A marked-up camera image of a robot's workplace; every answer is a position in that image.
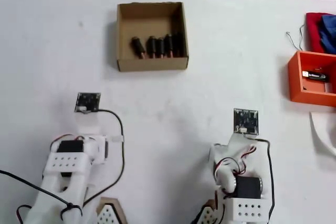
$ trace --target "blue fabric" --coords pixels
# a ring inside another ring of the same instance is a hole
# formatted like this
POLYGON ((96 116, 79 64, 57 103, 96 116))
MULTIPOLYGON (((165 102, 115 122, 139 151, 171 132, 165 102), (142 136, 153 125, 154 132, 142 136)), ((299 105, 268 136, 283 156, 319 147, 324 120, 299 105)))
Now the blue fabric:
POLYGON ((322 15, 319 30, 325 51, 336 55, 336 15, 322 15))

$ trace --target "usb flash drive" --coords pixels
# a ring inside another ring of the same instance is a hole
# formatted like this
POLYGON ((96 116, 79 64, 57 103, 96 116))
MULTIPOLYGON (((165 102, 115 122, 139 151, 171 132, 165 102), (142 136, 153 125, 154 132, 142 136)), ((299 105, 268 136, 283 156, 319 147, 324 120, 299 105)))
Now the usb flash drive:
POLYGON ((311 72, 311 71, 302 71, 302 76, 307 77, 308 79, 311 80, 317 80, 317 81, 324 81, 328 82, 329 78, 326 74, 324 73, 316 73, 316 72, 311 72))

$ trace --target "black cylindrical object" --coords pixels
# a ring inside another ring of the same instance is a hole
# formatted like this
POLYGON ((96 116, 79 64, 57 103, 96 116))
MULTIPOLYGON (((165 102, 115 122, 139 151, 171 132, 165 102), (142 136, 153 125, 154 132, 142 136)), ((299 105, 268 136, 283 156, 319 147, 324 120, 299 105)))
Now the black cylindrical object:
POLYGON ((167 34, 164 38, 164 46, 168 57, 173 58, 173 37, 171 34, 167 34))
POLYGON ((156 53, 160 58, 163 58, 163 55, 164 55, 164 41, 163 41, 162 37, 160 37, 156 40, 156 53))
POLYGON ((183 57, 184 41, 182 33, 176 33, 173 35, 173 52, 177 57, 183 57))
POLYGON ((154 36, 149 37, 147 41, 147 51, 152 58, 155 58, 156 53, 156 38, 154 36))
POLYGON ((144 53, 145 53, 145 49, 143 48, 140 39, 138 37, 133 37, 132 38, 132 48, 135 52, 136 55, 138 55, 140 58, 144 58, 144 53))

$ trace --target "perforated plate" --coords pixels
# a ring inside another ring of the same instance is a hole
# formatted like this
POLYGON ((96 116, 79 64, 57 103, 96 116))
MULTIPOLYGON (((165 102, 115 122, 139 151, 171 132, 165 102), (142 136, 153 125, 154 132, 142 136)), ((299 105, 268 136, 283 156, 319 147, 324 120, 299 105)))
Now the perforated plate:
POLYGON ((213 224, 215 220, 216 216, 212 208, 205 207, 203 208, 203 211, 201 213, 201 216, 199 217, 197 224, 213 224))
POLYGON ((111 205, 105 205, 97 217, 97 224, 121 224, 111 205))
POLYGON ((89 157, 85 153, 50 153, 45 172, 84 173, 86 169, 88 169, 89 165, 89 157))
POLYGON ((265 199, 226 199, 225 212, 228 219, 246 222, 267 222, 269 207, 265 199))

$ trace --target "cable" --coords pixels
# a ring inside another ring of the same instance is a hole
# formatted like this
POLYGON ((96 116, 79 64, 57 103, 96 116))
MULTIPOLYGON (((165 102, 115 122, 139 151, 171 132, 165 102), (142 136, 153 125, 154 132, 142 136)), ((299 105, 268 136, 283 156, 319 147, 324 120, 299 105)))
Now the cable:
POLYGON ((219 224, 221 224, 222 221, 223 221, 224 213, 225 213, 225 205, 223 204, 223 214, 222 214, 222 217, 221 217, 221 219, 220 219, 220 221, 219 221, 219 224))
POLYGON ((114 113, 111 110, 104 110, 104 109, 99 109, 98 112, 107 112, 107 113, 111 113, 112 115, 114 115, 118 119, 118 121, 120 123, 120 134, 122 136, 124 136, 124 127, 122 125, 122 121, 121 121, 120 117, 116 113, 114 113))
POLYGON ((255 152, 256 150, 257 150, 257 147, 251 146, 251 148, 240 157, 241 162, 243 163, 244 169, 241 170, 241 172, 239 173, 239 175, 242 175, 242 174, 246 173, 247 166, 246 166, 246 163, 244 162, 244 158, 246 158, 248 155, 250 155, 251 153, 255 152))
MULTIPOLYGON (((124 136, 124 129, 123 129, 123 125, 122 125, 122 121, 120 119, 120 117, 114 113, 113 111, 111 110, 103 110, 103 109, 99 109, 98 112, 107 112, 107 113, 111 113, 113 114, 119 121, 120 123, 120 132, 121 132, 121 135, 124 136)), ((104 189, 100 190, 99 192, 97 192, 95 195, 91 196, 90 198, 88 198, 86 201, 84 201, 83 203, 83 207, 89 203, 90 201, 92 201, 93 199, 95 199, 96 197, 98 197, 99 195, 101 195, 103 192, 105 192, 106 190, 110 189, 111 187, 113 187, 115 184, 117 184, 119 182, 119 180, 121 179, 122 177, 122 174, 124 172, 124 169, 125 169, 125 150, 124 150, 124 142, 121 143, 121 156, 122 156, 122 166, 121 166, 121 172, 118 176, 118 178, 115 180, 115 182, 113 182, 111 185, 105 187, 104 189)))
POLYGON ((236 173, 236 172, 240 173, 240 167, 239 167, 238 162, 237 162, 233 157, 224 157, 224 158, 222 158, 222 159, 216 164, 216 166, 215 166, 215 169, 214 169, 214 176, 215 176, 215 177, 217 177, 217 171, 218 171, 218 169, 219 169, 220 166, 223 164, 223 162, 226 161, 227 159, 231 159, 231 160, 233 160, 233 161, 236 163, 236 165, 237 165, 237 167, 238 167, 238 171, 234 170, 234 173, 236 173))
POLYGON ((304 27, 305 25, 303 24, 302 26, 300 26, 300 29, 299 29, 299 34, 300 34, 300 40, 299 40, 299 47, 297 47, 293 40, 292 40, 292 37, 290 36, 290 32, 286 32, 286 35, 288 36, 288 38, 290 39, 290 42, 292 43, 292 45, 298 50, 298 51, 303 51, 302 47, 301 47, 301 43, 303 41, 303 36, 302 36, 302 28, 304 27))
POLYGON ((243 136, 247 139, 250 139, 250 140, 255 140, 255 141, 258 141, 258 142, 262 142, 262 143, 267 143, 267 156, 268 156, 268 162, 269 162, 269 171, 270 171, 270 176, 271 176, 271 187, 272 187, 272 206, 271 206, 271 209, 269 210, 269 213, 268 213, 268 221, 269 221, 270 218, 271 218, 274 206, 275 206, 273 168, 272 168, 272 160, 271 160, 271 156, 270 156, 270 152, 269 152, 271 143, 268 140, 265 140, 265 139, 247 137, 247 136, 245 136, 245 134, 243 134, 243 136))
POLYGON ((24 224, 23 219, 21 218, 21 215, 20 215, 20 208, 21 207, 26 207, 28 209, 31 209, 31 206, 30 205, 21 205, 16 209, 16 217, 17 217, 18 221, 20 222, 20 224, 24 224))
POLYGON ((73 134, 64 134, 62 136, 59 136, 55 140, 53 140, 52 143, 50 144, 50 150, 51 150, 52 144, 54 144, 56 141, 60 140, 61 138, 65 137, 65 136, 73 136, 73 134))
POLYGON ((55 198, 55 199, 57 199, 57 200, 63 202, 65 205, 67 205, 67 207, 64 208, 64 209, 61 211, 61 213, 60 213, 60 217, 61 217, 62 220, 63 220, 63 214, 64 214, 66 211, 71 210, 71 209, 73 209, 73 208, 78 208, 78 209, 80 210, 81 215, 83 215, 83 213, 82 213, 82 209, 81 209, 80 206, 78 206, 78 205, 74 205, 74 204, 72 204, 72 203, 70 203, 70 202, 67 202, 66 200, 64 200, 64 199, 62 199, 62 198, 60 198, 60 197, 58 197, 57 195, 55 195, 55 194, 53 194, 53 193, 51 193, 51 192, 49 192, 49 191, 47 191, 47 190, 44 190, 43 188, 41 188, 41 187, 39 187, 39 186, 36 186, 36 185, 30 183, 29 181, 27 181, 27 180, 25 180, 25 179, 23 179, 23 178, 20 178, 20 177, 14 175, 14 174, 12 174, 12 173, 6 172, 5 170, 0 170, 0 174, 6 175, 6 176, 8 176, 8 177, 11 177, 11 178, 13 178, 13 179, 15 179, 15 180, 17 180, 17 181, 20 181, 20 182, 26 184, 27 186, 30 186, 30 187, 34 188, 35 190, 38 190, 38 191, 40 191, 40 192, 42 192, 42 193, 44 193, 44 194, 47 194, 47 195, 51 196, 52 198, 55 198))

